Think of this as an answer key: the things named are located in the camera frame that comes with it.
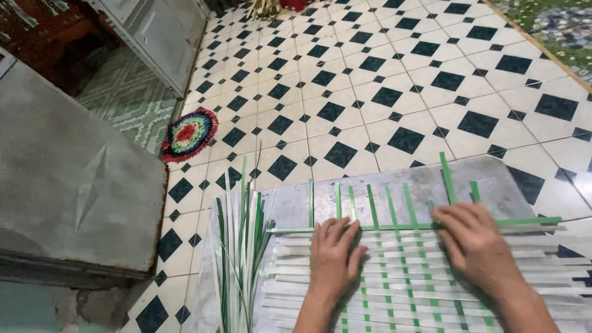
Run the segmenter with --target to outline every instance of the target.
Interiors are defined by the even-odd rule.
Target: hand
[[[346,217],[341,220],[331,218],[322,226],[314,225],[308,292],[318,302],[327,302],[329,306],[335,306],[358,278],[360,257],[368,250],[365,246],[357,246],[351,255],[348,254],[360,222],[356,220],[344,233],[348,223],[349,217]]]
[[[432,214],[444,227],[437,234],[452,266],[496,302],[531,292],[496,221],[483,205],[460,203]]]

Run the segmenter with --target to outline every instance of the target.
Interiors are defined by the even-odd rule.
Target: forearm
[[[335,302],[310,290],[304,297],[293,333],[326,333]]]
[[[510,333],[559,333],[543,297],[530,286],[496,302]]]

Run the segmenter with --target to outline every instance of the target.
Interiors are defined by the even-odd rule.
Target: left hand
[[[344,233],[348,223],[346,217],[331,218],[322,226],[314,225],[308,293],[318,302],[334,306],[358,278],[360,257],[368,248],[360,245],[349,254],[360,222],[356,220]]]

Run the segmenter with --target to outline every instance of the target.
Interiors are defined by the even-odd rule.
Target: colorful round mat
[[[202,108],[186,114],[167,126],[162,159],[186,161],[209,145],[217,130],[218,118],[212,111]]]

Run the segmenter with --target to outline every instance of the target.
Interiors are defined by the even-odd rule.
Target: right hand
[[[432,211],[452,266],[495,301],[529,292],[496,221],[483,205],[459,203]]]

